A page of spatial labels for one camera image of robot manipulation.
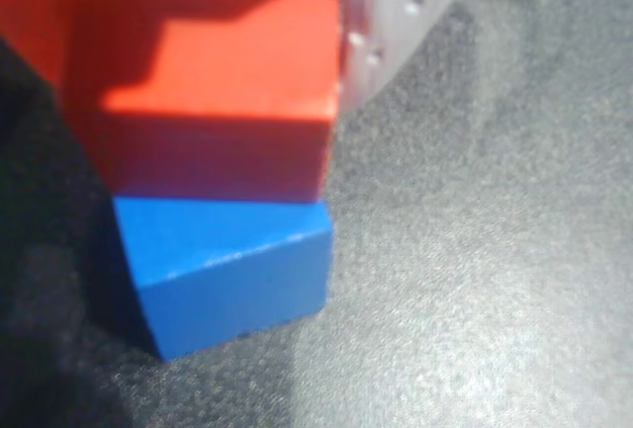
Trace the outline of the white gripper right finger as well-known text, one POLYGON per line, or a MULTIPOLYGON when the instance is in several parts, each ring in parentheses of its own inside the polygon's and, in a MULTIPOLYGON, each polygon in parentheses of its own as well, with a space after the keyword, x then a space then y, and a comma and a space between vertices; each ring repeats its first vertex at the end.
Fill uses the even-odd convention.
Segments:
POLYGON ((402 69, 454 0, 342 0, 342 110, 362 107, 402 69))

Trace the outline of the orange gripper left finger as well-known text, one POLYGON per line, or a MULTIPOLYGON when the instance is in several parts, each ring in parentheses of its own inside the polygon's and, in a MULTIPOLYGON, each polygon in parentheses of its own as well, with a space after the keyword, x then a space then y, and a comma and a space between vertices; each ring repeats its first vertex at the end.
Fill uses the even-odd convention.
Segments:
POLYGON ((64 57, 61 0, 1 0, 1 38, 57 88, 64 57))

